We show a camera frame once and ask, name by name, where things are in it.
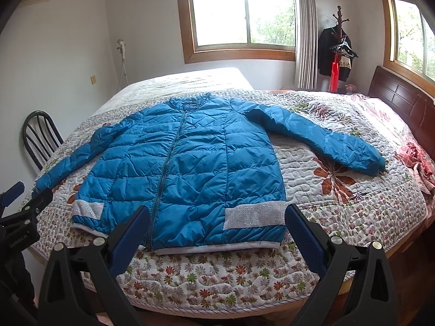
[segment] headboard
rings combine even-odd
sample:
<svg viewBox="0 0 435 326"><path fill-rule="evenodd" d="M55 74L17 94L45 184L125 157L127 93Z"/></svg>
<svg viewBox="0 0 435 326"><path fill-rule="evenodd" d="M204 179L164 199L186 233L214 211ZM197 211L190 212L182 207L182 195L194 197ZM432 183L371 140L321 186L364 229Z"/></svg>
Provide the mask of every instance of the headboard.
<svg viewBox="0 0 435 326"><path fill-rule="evenodd" d="M405 121L417 142L435 160L435 105L432 98L378 66L368 96L388 104Z"/></svg>

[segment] silver screw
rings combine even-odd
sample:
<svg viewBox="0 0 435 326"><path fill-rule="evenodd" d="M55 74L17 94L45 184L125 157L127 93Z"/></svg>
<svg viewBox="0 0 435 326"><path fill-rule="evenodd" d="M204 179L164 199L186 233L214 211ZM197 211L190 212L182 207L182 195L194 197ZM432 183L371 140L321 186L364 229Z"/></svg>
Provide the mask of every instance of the silver screw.
<svg viewBox="0 0 435 326"><path fill-rule="evenodd" d="M373 245L373 247L374 247L375 249L377 249L377 250L382 249L382 244L381 244L379 241L374 241L374 242L372 243L372 245Z"/></svg>
<svg viewBox="0 0 435 326"><path fill-rule="evenodd" d="M56 250L56 251L60 251L60 250L62 250L64 248L64 245L62 244L62 243L57 243L55 246L54 246L54 250Z"/></svg>
<svg viewBox="0 0 435 326"><path fill-rule="evenodd" d="M105 238L95 238L94 239L94 245L95 246L101 246L106 242Z"/></svg>
<svg viewBox="0 0 435 326"><path fill-rule="evenodd" d="M340 245L341 243L343 243L343 239L340 238L340 237L337 236L337 235L332 236L332 237L331 237L331 241L332 241L332 243L334 243L335 245Z"/></svg>

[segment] large brown flower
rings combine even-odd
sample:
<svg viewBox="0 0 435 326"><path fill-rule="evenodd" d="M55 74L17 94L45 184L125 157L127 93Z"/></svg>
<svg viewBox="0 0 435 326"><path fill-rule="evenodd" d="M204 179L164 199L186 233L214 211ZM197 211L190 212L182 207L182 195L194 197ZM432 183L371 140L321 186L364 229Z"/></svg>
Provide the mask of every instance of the large brown flower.
<svg viewBox="0 0 435 326"><path fill-rule="evenodd" d="M343 203L348 203L350 199L355 197L353 192L346 188L346 185L353 185L356 181L349 176L338 175L348 170L345 166L321 156L314 157L313 160L320 165L320 168L314 170L314 174L325 178L322 182L324 195L329 195L333 191L337 201Z"/></svg>

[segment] window frame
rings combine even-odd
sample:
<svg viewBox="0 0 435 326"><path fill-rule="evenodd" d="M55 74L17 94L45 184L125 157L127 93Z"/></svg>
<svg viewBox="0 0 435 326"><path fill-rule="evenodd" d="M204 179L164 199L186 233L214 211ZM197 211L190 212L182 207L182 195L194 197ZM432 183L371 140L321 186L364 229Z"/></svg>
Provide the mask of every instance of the window frame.
<svg viewBox="0 0 435 326"><path fill-rule="evenodd" d="M402 0L405 2L410 2L415 4L413 0ZM384 51L384 67L388 68L395 73L398 73L407 80L416 84L425 92L429 93L431 96L435 96L435 81L430 79L424 73L419 72L413 67L396 60L398 55L399 43L397 43L397 31L399 27L397 25L397 13L394 0L382 0L384 7L384 17L385 17L385 51ZM426 40L426 27L423 20L423 15L420 11L421 25L423 30L423 72L427 71L427 40Z"/></svg>
<svg viewBox="0 0 435 326"><path fill-rule="evenodd" d="M247 7L245 8L248 43L198 46L196 29L194 28L193 0L178 0L184 62L190 64L195 62L237 59L296 61L296 47L294 46L250 43L249 9Z"/></svg>

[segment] window glass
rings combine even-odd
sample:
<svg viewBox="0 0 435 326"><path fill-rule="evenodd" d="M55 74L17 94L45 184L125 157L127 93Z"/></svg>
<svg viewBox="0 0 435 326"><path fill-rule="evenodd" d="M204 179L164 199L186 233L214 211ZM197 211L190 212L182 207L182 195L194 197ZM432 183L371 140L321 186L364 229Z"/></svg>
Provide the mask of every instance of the window glass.
<svg viewBox="0 0 435 326"><path fill-rule="evenodd" d="M294 0L248 0L251 42L295 46Z"/></svg>
<svg viewBox="0 0 435 326"><path fill-rule="evenodd" d="M245 0L193 0L198 46L247 43Z"/></svg>
<svg viewBox="0 0 435 326"><path fill-rule="evenodd" d="M416 5L395 0L397 14L397 60L423 72L424 44L420 11Z"/></svg>
<svg viewBox="0 0 435 326"><path fill-rule="evenodd" d="M427 56L428 56L428 66L426 75L429 78L432 78L435 81L435 36L434 32L432 32L431 27L425 20L425 28L426 28L426 45L428 48Z"/></svg>

